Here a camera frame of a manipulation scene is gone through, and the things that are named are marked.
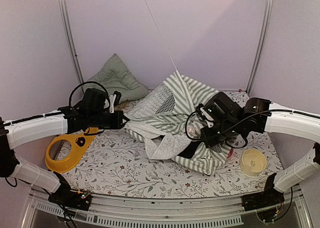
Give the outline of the green striped pet tent fabric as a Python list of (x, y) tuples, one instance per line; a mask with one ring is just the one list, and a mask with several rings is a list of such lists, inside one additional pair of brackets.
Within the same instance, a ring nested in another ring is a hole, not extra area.
[(202, 141), (191, 141), (200, 136), (206, 122), (198, 115), (189, 115), (217, 93), (175, 71), (127, 112), (130, 121), (125, 131), (144, 143), (148, 159), (171, 159), (191, 170), (213, 175), (226, 163), (230, 148), (224, 144), (206, 148)]

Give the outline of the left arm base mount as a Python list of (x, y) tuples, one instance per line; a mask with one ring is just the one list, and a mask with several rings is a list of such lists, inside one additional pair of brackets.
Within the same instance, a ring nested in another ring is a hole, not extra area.
[(63, 207), (88, 211), (92, 200), (91, 191), (85, 189), (72, 190), (61, 174), (55, 171), (53, 173), (58, 178), (60, 186), (56, 192), (50, 193), (48, 201)]

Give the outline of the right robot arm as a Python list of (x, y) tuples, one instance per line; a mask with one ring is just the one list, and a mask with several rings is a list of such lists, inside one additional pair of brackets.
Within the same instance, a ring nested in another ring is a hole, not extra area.
[(247, 139), (252, 132), (268, 133), (277, 144), (290, 151), (280, 155), (298, 157), (284, 170), (270, 175), (258, 201), (269, 206), (278, 193), (306, 180), (320, 169), (320, 116), (318, 114), (285, 107), (263, 98), (250, 98), (241, 107), (224, 92), (213, 95), (196, 111), (207, 122), (201, 129), (206, 147), (227, 143), (236, 136)]

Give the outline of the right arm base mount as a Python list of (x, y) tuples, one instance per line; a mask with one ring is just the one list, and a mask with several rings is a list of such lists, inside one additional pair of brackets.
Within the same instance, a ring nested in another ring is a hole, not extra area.
[(276, 173), (273, 173), (267, 178), (263, 191), (246, 194), (241, 197), (245, 211), (281, 204), (285, 201), (284, 193), (275, 190), (275, 176)]

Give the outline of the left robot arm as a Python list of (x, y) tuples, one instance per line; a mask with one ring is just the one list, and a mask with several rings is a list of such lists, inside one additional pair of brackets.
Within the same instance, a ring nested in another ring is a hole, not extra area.
[(87, 149), (89, 139), (105, 130), (120, 130), (129, 121), (122, 110), (115, 110), (121, 94), (115, 91), (109, 95), (106, 90), (89, 88), (82, 100), (75, 106), (68, 104), (50, 113), (44, 113), (20, 120), (0, 122), (0, 176), (12, 177), (30, 185), (39, 186), (69, 205), (74, 201), (74, 193), (61, 172), (52, 168), (45, 170), (22, 158), (17, 158), (15, 149), (43, 138), (74, 134), (78, 148)]

